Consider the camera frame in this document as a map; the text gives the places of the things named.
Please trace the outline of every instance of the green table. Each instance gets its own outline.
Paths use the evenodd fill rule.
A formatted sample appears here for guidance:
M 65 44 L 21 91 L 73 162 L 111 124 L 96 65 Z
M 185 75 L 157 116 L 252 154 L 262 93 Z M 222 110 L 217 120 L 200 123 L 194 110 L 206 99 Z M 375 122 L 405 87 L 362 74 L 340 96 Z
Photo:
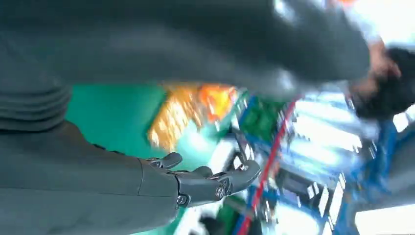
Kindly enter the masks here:
M 146 131 L 164 100 L 165 91 L 157 86 L 77 86 L 67 118 L 78 125 L 87 140 L 109 150 L 140 158 L 163 157 L 165 152 L 148 144 Z M 176 169 L 194 170 L 206 165 L 219 137 L 209 128 L 199 134 L 190 125 L 179 141 L 178 152 L 184 160 Z M 178 220 L 140 234 L 171 235 Z

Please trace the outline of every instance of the white light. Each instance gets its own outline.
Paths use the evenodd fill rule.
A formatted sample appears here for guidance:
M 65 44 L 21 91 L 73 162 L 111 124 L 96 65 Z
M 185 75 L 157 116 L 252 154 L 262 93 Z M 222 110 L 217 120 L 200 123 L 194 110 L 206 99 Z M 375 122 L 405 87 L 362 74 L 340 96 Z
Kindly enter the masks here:
M 319 191 L 319 186 L 317 185 L 317 183 L 314 182 L 313 186 L 314 186 L 314 191 L 316 192 L 316 194 L 319 194 L 320 191 Z
M 320 203 L 319 203 L 319 211 L 320 211 L 320 215 L 322 217 L 324 215 L 324 211 L 325 211 L 325 207 L 327 206 L 327 202 L 328 202 L 328 190 L 327 190 L 326 187 L 324 187 L 322 197 L 320 198 Z
M 233 150 L 234 147 L 231 141 L 220 141 L 218 143 L 208 164 L 208 167 L 212 170 L 213 174 L 223 171 L 228 156 Z
M 333 193 L 333 199 L 331 201 L 330 209 L 328 213 L 331 217 L 331 222 L 336 225 L 337 217 L 339 216 L 340 207 L 342 206 L 343 189 L 340 182 L 337 182 L 336 189 Z
M 409 120 L 406 113 L 400 113 L 393 117 L 393 123 L 396 127 L 398 132 L 402 132 L 405 130 L 409 125 Z
M 293 74 L 288 70 L 278 69 L 276 77 L 278 78 L 279 85 L 284 90 L 293 90 L 295 85 L 293 83 Z
M 197 150 L 204 150 L 209 147 L 209 143 L 206 138 L 200 135 L 198 132 L 189 133 L 189 141 L 191 145 Z
M 276 213 L 278 219 L 277 229 L 279 234 L 319 234 L 320 228 L 317 221 L 305 212 L 280 204 L 276 208 Z
M 313 191 L 313 187 L 311 185 L 307 188 L 307 192 L 308 192 L 308 198 L 311 199 L 315 196 L 314 191 Z
M 293 122 L 293 126 L 297 134 L 308 137 L 312 142 L 336 146 L 352 152 L 355 151 L 355 147 L 362 147 L 357 135 L 337 129 L 315 118 L 299 116 L 296 122 Z
M 248 160 L 254 160 L 255 156 L 254 156 L 254 150 L 252 148 L 250 148 L 250 158 Z
M 338 122 L 354 123 L 357 118 L 348 110 L 338 109 L 323 103 L 314 101 L 300 100 L 296 102 L 296 110 L 322 117 L 326 120 L 335 120 Z
M 241 160 L 239 158 L 235 158 L 235 160 L 233 160 L 233 167 L 237 169 L 240 165 L 242 165 Z
M 342 186 L 343 189 L 346 188 L 346 179 L 345 179 L 345 175 L 343 173 L 340 174 L 339 176 L 339 182 L 340 185 Z
M 298 154 L 317 160 L 326 165 L 336 165 L 338 155 L 321 145 L 305 142 L 294 142 L 290 145 Z
M 328 217 L 328 224 L 330 225 L 330 229 L 331 229 L 331 230 L 334 230 L 334 225 L 333 225 L 332 220 L 333 220 L 333 219 L 329 216 L 329 217 Z
M 239 130 L 239 121 L 238 121 L 238 117 L 236 115 L 232 116 L 231 125 L 232 125 L 233 128 Z
M 415 204 L 356 213 L 360 235 L 415 234 Z
M 251 152 L 252 152 L 252 149 L 251 149 L 250 145 L 247 144 L 245 146 L 245 156 L 247 157 L 247 160 L 251 159 Z
M 298 207 L 301 207 L 301 200 L 300 200 L 300 197 L 299 196 L 297 196 L 297 206 Z
M 415 120 L 415 105 L 412 105 L 411 107 L 409 107 L 407 110 L 406 110 L 406 112 L 405 112 L 407 115 L 408 115 L 408 118 L 411 120 L 411 121 L 414 121 Z
M 328 222 L 325 223 L 322 235 L 332 235 L 332 231 L 330 229 L 330 224 Z
M 305 96 L 308 99 L 323 101 L 323 102 L 334 102 L 338 104 L 347 105 L 345 94 L 344 93 L 334 93 L 334 92 L 314 92 L 308 93 Z
M 275 12 L 286 21 L 293 23 L 296 19 L 294 10 L 287 5 L 284 1 L 274 0 Z

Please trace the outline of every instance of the red wire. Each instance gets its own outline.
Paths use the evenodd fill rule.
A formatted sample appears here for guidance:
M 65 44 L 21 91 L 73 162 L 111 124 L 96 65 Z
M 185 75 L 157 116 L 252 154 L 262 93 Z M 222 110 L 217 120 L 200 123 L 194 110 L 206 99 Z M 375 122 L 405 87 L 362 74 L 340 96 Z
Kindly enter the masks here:
M 286 128 L 287 128 L 287 122 L 288 122 L 288 120 L 289 120 L 289 118 L 290 118 L 290 116 L 291 116 L 291 114 L 294 110 L 294 106 L 295 106 L 295 101 L 291 102 L 288 105 L 287 111 L 285 112 L 285 117 L 284 117 L 284 120 L 282 122 L 281 129 L 277 133 L 277 137 L 275 138 L 274 144 L 272 146 L 271 153 L 270 153 L 269 158 L 268 158 L 268 162 L 265 165 L 264 172 L 261 175 L 261 181 L 259 183 L 259 188 L 255 192 L 254 199 L 252 201 L 252 211 L 255 210 L 255 207 L 257 206 L 257 204 L 258 204 L 258 202 L 259 202 L 259 200 L 262 196 L 262 193 L 264 192 L 265 182 L 268 179 L 270 168 L 274 163 L 275 157 L 277 156 L 277 151 L 280 147 L 281 139 L 285 134 L 285 131 L 286 131 Z M 245 217 L 244 221 L 242 222 L 242 226 L 241 226 L 241 228 L 238 232 L 238 235 L 246 235 L 248 233 L 248 229 L 249 229 L 250 225 L 251 225 L 250 218 Z

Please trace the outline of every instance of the green surface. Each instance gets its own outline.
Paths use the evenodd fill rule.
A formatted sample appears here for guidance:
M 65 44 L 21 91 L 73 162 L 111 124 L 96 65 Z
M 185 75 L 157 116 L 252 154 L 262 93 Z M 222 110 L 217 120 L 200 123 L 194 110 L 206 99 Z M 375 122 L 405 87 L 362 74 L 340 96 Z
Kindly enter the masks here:
M 77 86 L 67 118 L 78 125 L 87 140 L 109 150 L 140 158 L 163 157 L 165 152 L 148 144 L 146 132 L 164 100 L 165 91 L 157 86 Z M 197 133 L 190 125 L 179 141 L 177 151 L 184 160 L 176 169 L 194 170 L 206 165 L 219 136 L 212 128 Z M 178 219 L 140 235 L 171 235 L 177 223 Z
M 256 97 L 245 111 L 241 131 L 260 140 L 271 142 L 283 104 Z
M 241 205 L 245 205 L 246 203 L 241 200 L 239 197 L 232 196 L 234 201 L 238 201 Z M 216 218 L 225 224 L 225 234 L 224 235 L 232 235 L 235 225 L 239 218 L 239 213 L 236 212 L 231 206 L 227 205 L 226 203 L 223 204 L 223 207 L 219 210 Z

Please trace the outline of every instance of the joint screw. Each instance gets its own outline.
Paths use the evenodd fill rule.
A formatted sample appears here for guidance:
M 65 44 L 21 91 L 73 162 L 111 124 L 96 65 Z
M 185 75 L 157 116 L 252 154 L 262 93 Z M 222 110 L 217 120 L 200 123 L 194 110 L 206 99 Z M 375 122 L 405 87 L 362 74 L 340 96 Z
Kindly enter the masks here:
M 216 193 L 215 193 L 215 195 L 216 195 L 219 199 L 222 199 L 222 198 L 223 198 L 223 196 L 225 195 L 225 190 L 224 190 L 224 188 L 223 188 L 222 186 L 217 187 L 217 188 L 216 188 Z
M 179 204 L 179 205 L 183 205 L 184 203 L 186 203 L 186 201 L 187 201 L 186 196 L 179 195 L 177 197 L 177 204 Z

